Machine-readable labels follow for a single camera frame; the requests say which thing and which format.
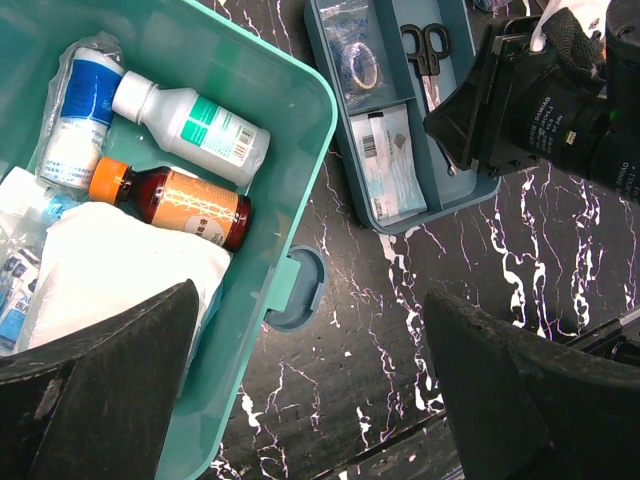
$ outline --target blue label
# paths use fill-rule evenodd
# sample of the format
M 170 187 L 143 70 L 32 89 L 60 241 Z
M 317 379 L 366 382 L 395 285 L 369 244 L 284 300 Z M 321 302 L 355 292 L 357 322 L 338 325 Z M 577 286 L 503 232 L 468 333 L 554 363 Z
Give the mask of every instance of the blue label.
M 49 200 L 49 204 L 47 205 L 47 208 L 44 209 L 44 213 L 60 220 L 64 212 L 72 209 L 73 207 L 77 207 L 78 205 L 80 205 L 80 202 L 76 202 L 68 195 L 58 193 Z
M 74 60 L 61 117 L 88 118 L 111 126 L 111 103 L 122 77 L 99 63 Z
M 24 319 L 29 309 L 30 298 L 26 295 L 13 307 L 0 324 L 0 343 L 5 348 L 13 348 L 20 336 Z

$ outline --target green label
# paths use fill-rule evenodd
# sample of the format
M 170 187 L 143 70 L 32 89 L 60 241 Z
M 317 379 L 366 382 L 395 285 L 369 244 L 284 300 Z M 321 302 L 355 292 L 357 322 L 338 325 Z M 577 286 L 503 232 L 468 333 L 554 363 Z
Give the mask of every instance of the green label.
M 223 161 L 242 167 L 257 134 L 255 125 L 198 97 L 180 137 Z
M 218 105 L 203 97 L 198 97 L 185 122 L 180 137 L 200 147 L 204 142 L 209 126 L 218 115 Z

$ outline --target medicine bottle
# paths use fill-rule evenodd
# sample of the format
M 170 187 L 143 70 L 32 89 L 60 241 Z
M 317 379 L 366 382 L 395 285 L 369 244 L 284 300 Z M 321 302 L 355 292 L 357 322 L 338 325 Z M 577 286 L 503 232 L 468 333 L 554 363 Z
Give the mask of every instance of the medicine bottle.
M 270 135 L 208 100 L 192 88 L 160 90 L 127 72 L 113 99 L 113 111 L 144 123 L 158 146 L 238 186 L 262 165 Z
M 157 167 L 142 172 L 102 158 L 89 198 L 128 205 L 156 227 L 196 234 L 230 252 L 240 248 L 249 228 L 251 201 L 199 178 Z

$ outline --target brown glass bottle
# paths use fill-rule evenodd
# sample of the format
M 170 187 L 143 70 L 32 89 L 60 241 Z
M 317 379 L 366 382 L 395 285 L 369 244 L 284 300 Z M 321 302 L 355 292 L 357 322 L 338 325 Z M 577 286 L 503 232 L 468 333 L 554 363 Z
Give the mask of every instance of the brown glass bottle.
M 251 217 L 251 200 L 244 195 L 169 167 L 136 172 L 110 158 L 98 163 L 89 198 L 128 205 L 146 223 L 194 233 L 230 252 L 242 246 Z

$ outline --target sterile package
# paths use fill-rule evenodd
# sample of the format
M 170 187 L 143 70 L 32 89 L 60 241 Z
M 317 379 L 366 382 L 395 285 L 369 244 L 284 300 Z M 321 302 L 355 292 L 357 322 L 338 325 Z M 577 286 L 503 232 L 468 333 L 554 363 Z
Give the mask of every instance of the sterile package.
M 351 129 L 376 220 L 386 226 L 425 211 L 406 105 L 351 117 Z
M 35 209 L 1 225 L 11 225 L 0 240 L 0 356 L 11 355 L 22 331 L 40 272 L 49 218 Z
M 193 347 L 229 263 L 224 249 L 196 235 L 144 224 L 105 203 L 85 203 L 48 229 L 15 353 L 113 317 L 187 279 L 199 298 Z
M 113 121 L 121 64 L 118 41 L 104 32 L 75 42 L 62 54 L 31 158 L 39 179 L 75 194 L 88 190 Z

